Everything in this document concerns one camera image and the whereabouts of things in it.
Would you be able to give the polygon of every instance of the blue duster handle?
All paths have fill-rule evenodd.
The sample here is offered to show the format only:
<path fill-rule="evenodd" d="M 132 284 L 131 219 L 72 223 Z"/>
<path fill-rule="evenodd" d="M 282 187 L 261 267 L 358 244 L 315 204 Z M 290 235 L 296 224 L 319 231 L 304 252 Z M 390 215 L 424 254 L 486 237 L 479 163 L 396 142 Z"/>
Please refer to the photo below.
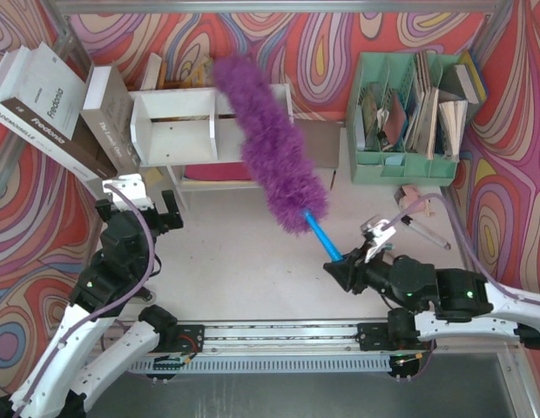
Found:
<path fill-rule="evenodd" d="M 322 228 L 319 226 L 319 223 L 316 221 L 316 219 L 311 214 L 311 212 L 309 212 L 308 209 L 305 209 L 303 211 L 303 215 L 305 216 L 307 223 L 311 226 L 311 228 L 313 228 L 315 235 L 321 242 L 322 246 L 324 246 L 324 249 L 330 256 L 332 261 L 343 260 L 343 257 L 341 256 L 340 252 L 335 247 L 335 245 L 330 240 L 330 238 L 324 233 L 324 231 L 322 231 Z"/>

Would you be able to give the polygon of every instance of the cable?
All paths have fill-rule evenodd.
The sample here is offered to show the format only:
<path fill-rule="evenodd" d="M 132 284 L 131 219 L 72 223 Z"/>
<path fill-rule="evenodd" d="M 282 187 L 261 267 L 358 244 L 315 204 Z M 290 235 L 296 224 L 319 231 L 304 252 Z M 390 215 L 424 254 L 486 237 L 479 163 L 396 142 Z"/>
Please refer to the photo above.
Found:
<path fill-rule="evenodd" d="M 386 297 L 385 297 L 383 294 L 381 294 L 381 299 L 382 299 L 382 301 L 384 302 L 384 305 L 386 305 L 387 307 L 389 307 L 391 311 L 394 310 L 394 308 L 392 307 L 392 305 L 390 305 L 390 303 L 387 301 Z"/>
<path fill-rule="evenodd" d="M 119 327 L 123 330 L 123 334 L 125 334 L 129 330 L 129 328 L 131 328 L 125 325 L 121 320 L 115 320 L 113 322 L 119 325 Z M 105 333 L 103 333 L 102 336 L 99 337 L 99 346 L 102 348 L 103 353 L 105 351 Z"/>
<path fill-rule="evenodd" d="M 197 343 L 194 342 L 194 340 L 189 337 L 188 335 L 178 335 L 177 336 L 177 339 L 183 339 L 183 340 L 188 340 L 191 344 L 192 344 L 192 352 L 193 353 L 198 353 L 199 352 L 199 348 L 197 347 Z"/>
<path fill-rule="evenodd" d="M 527 302 L 532 305 L 537 305 L 540 307 L 540 300 L 534 300 L 530 298 L 523 297 L 522 295 L 518 296 L 512 292 L 510 292 L 505 286 L 498 283 L 487 271 L 487 269 L 483 266 L 481 261 L 477 258 L 475 251 L 473 251 L 473 246 L 469 242 L 469 238 L 467 234 L 463 231 L 462 225 L 460 224 L 460 220 L 458 219 L 458 215 L 456 213 L 456 210 L 452 207 L 452 205 L 441 195 L 438 193 L 429 193 L 425 194 L 424 196 L 421 196 L 418 200 L 413 202 L 411 205 L 406 207 L 403 211 L 398 213 L 390 222 L 388 222 L 385 226 L 382 227 L 382 230 L 385 231 L 391 226 L 395 225 L 397 222 L 399 222 L 404 216 L 409 214 L 413 209 L 415 209 L 419 204 L 421 204 L 424 200 L 429 199 L 439 199 L 442 204 L 446 207 L 446 211 L 448 213 L 448 216 L 450 220 L 452 221 L 452 224 L 454 225 L 454 228 L 456 229 L 456 233 L 460 236 L 460 238 L 463 241 L 463 245 L 468 252 L 471 260 L 473 261 L 473 264 L 476 265 L 477 269 L 485 278 L 487 281 L 500 293 L 504 294 L 505 296 L 508 296 L 509 298 L 513 300 L 520 300 L 522 302 Z"/>
<path fill-rule="evenodd" d="M 417 379 L 418 377 L 423 376 L 425 372 L 427 371 L 427 369 L 429 368 L 430 361 L 433 358 L 433 351 L 435 351 L 435 348 L 436 348 L 436 340 L 432 340 L 430 342 L 429 355 L 427 356 L 427 360 L 425 360 L 425 364 L 423 364 L 423 367 L 421 367 L 419 371 L 415 373 L 413 376 L 410 376 L 409 378 L 406 377 L 406 378 L 400 379 L 400 381 L 411 383 L 413 380 Z"/>
<path fill-rule="evenodd" d="M 156 262 L 158 262 L 159 268 L 154 273 L 150 274 L 150 277 L 157 276 L 159 274 L 159 272 L 162 271 L 162 260 L 159 259 L 158 255 L 156 253 L 154 254 L 154 259 L 156 260 Z"/>
<path fill-rule="evenodd" d="M 28 401 L 34 394 L 34 391 L 36 390 L 37 385 L 44 377 L 47 367 L 51 364 L 51 362 L 53 361 L 53 359 L 59 352 L 60 350 L 59 347 L 65 347 L 67 344 L 67 340 L 69 340 L 69 338 L 75 332 L 77 332 L 77 330 L 81 328 L 81 326 L 83 326 L 86 322 L 90 320 L 95 320 L 96 318 L 99 318 L 102 314 L 105 314 L 106 312 L 111 311 L 113 308 L 118 307 L 119 305 L 122 305 L 125 302 L 127 302 L 136 292 L 138 292 L 138 290 L 150 278 L 150 274 L 152 273 L 152 270 L 154 268 L 154 240 L 152 238 L 152 233 L 150 232 L 150 228 L 148 227 L 148 224 L 146 223 L 144 217 L 142 216 L 142 213 L 140 213 L 140 210 L 122 192 L 117 190 L 113 185 L 105 185 L 105 188 L 117 194 L 126 203 L 129 209 L 137 217 L 137 220 L 140 226 L 142 226 L 142 229 L 144 230 L 146 241 L 148 243 L 148 266 L 146 267 L 145 274 L 142 276 L 142 279 L 140 279 L 137 285 L 133 289 L 131 289 L 129 292 L 127 292 L 125 295 L 123 295 L 121 298 L 113 301 L 109 305 L 102 307 L 101 309 L 84 317 L 82 320 L 80 320 L 79 322 L 77 322 L 75 325 L 73 325 L 67 330 L 67 332 L 59 339 L 58 344 L 51 350 L 50 354 L 45 359 L 42 367 L 40 367 L 39 370 L 37 371 L 36 378 L 31 383 L 30 387 L 28 388 L 28 392 L 26 392 L 26 395 L 23 398 L 23 405 L 17 409 L 17 411 L 13 415 L 13 418 L 18 418 L 20 414 L 22 413 L 24 407 L 28 404 Z"/>

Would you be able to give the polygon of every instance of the black bracket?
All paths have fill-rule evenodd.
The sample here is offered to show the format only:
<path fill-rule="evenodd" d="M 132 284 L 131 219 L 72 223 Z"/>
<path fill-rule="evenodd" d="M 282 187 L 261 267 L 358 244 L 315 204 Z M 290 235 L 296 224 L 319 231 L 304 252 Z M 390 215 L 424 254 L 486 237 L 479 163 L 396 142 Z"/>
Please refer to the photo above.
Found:
<path fill-rule="evenodd" d="M 180 325 L 172 327 L 172 338 L 163 346 L 158 345 L 153 353 L 202 353 L 204 348 L 204 325 Z"/>
<path fill-rule="evenodd" d="M 388 312 L 388 322 L 363 322 L 357 324 L 355 340 L 361 351 L 426 350 L 417 337 L 414 315 L 396 308 Z"/>
<path fill-rule="evenodd" d="M 514 334 L 520 337 L 520 342 L 530 350 L 540 350 L 540 332 L 527 325 L 518 324 Z"/>

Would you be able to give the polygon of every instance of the gray floor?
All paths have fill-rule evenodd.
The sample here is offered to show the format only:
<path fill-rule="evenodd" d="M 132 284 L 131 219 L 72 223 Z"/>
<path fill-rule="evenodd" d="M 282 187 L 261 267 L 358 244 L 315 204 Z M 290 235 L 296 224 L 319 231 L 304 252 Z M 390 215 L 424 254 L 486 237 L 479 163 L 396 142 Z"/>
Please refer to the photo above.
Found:
<path fill-rule="evenodd" d="M 90 418 L 514 417 L 494 355 L 437 355 L 413 383 L 386 374 L 184 375 L 167 385 L 123 376 Z"/>

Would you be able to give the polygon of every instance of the book spine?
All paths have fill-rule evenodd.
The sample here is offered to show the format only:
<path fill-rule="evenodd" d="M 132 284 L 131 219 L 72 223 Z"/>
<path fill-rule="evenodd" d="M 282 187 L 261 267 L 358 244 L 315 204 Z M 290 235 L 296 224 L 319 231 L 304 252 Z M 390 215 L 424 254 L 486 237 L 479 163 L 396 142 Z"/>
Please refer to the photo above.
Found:
<path fill-rule="evenodd" d="M 137 172 L 139 160 L 132 147 L 131 138 L 128 138 L 128 141 L 123 140 L 125 132 L 118 132 L 116 127 L 110 123 L 110 120 L 99 109 L 81 111 L 81 116 L 118 173 L 131 174 Z"/>
<path fill-rule="evenodd" d="M 100 177 L 101 179 L 108 179 L 109 177 L 112 177 L 112 173 L 109 173 L 110 167 L 101 164 L 101 162 L 96 159 L 95 155 L 92 156 L 86 151 L 79 149 L 74 141 L 67 138 L 65 135 L 51 126 L 51 124 L 49 124 L 44 118 L 41 118 L 30 107 L 17 98 L 7 99 L 3 101 L 2 104 L 5 108 L 11 110 L 28 125 L 33 126 L 38 132 L 41 133 L 41 136 L 43 138 L 47 138 L 54 147 L 56 146 L 61 148 L 63 151 L 70 154 L 81 165 L 94 172 L 94 177 Z"/>
<path fill-rule="evenodd" d="M 38 150 L 48 155 L 60 165 L 73 172 L 79 179 L 88 181 L 96 179 L 98 175 L 73 158 L 69 153 L 54 145 L 40 131 L 27 124 L 13 111 L 0 103 L 0 124 L 15 132 L 22 139 L 34 145 Z"/>

